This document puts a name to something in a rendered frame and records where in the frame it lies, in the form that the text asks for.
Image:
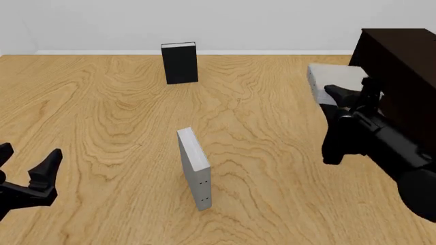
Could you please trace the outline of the black book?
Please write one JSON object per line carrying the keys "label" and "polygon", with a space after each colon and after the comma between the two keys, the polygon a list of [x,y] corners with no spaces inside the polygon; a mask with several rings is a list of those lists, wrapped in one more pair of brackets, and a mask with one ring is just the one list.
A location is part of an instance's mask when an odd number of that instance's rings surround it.
{"label": "black book", "polygon": [[195,42],[162,44],[161,55],[168,85],[198,81]]}

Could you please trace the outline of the grey book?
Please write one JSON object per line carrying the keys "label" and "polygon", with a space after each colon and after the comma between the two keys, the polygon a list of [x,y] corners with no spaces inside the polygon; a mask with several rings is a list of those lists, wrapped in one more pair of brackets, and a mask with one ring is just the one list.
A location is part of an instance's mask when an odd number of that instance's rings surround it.
{"label": "grey book", "polygon": [[191,127],[177,131],[185,179],[199,211],[212,207],[211,165]]}

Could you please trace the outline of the dark wooden cabinet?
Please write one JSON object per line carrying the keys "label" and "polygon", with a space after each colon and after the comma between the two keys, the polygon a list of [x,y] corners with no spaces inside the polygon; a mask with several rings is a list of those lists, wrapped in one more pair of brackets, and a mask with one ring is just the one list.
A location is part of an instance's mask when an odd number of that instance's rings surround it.
{"label": "dark wooden cabinet", "polygon": [[423,28],[363,28],[349,65],[381,83],[382,114],[436,154],[436,34]]}

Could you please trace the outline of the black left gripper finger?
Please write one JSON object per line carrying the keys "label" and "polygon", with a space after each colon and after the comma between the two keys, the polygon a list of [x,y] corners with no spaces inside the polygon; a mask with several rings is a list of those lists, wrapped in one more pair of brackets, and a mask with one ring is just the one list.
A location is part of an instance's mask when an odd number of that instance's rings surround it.
{"label": "black left gripper finger", "polygon": [[2,167],[14,154],[14,149],[9,142],[0,144],[0,167]]}
{"label": "black left gripper finger", "polygon": [[63,159],[60,148],[55,148],[39,165],[28,171],[29,188],[35,191],[45,191],[55,187],[57,173]]}

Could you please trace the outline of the white book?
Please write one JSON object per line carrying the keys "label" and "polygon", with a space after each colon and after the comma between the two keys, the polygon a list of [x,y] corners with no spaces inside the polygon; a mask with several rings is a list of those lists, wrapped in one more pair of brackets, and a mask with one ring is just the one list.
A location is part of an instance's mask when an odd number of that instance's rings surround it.
{"label": "white book", "polygon": [[362,80],[365,77],[370,76],[361,67],[318,63],[311,63],[307,67],[307,82],[313,99],[324,110],[335,110],[337,108],[333,98],[324,91],[326,85],[337,85],[345,89],[358,91],[359,97],[363,87]]}

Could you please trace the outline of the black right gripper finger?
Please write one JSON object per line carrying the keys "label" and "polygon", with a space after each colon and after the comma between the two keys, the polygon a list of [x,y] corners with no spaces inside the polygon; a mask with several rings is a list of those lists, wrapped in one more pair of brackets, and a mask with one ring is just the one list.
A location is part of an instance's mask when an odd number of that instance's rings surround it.
{"label": "black right gripper finger", "polygon": [[365,77],[362,80],[362,90],[360,92],[361,106],[377,106],[380,100],[381,88],[376,79]]}
{"label": "black right gripper finger", "polygon": [[358,91],[352,91],[337,85],[326,85],[324,91],[333,98],[339,108],[352,108],[358,99]]}

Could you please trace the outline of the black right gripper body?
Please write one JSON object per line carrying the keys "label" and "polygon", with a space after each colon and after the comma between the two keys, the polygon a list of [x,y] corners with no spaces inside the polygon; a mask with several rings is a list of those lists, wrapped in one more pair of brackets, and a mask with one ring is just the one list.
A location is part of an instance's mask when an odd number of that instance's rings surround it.
{"label": "black right gripper body", "polygon": [[335,110],[336,124],[387,124],[379,112],[379,101],[340,101]]}

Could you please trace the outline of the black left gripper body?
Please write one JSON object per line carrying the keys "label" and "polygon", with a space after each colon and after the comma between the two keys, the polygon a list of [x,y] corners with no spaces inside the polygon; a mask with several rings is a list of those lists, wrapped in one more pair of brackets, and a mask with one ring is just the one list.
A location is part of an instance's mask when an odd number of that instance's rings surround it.
{"label": "black left gripper body", "polygon": [[9,183],[5,179],[6,175],[0,175],[0,220],[11,210],[51,206],[57,198],[55,177],[48,181],[47,189],[34,189],[32,184],[23,187]]}

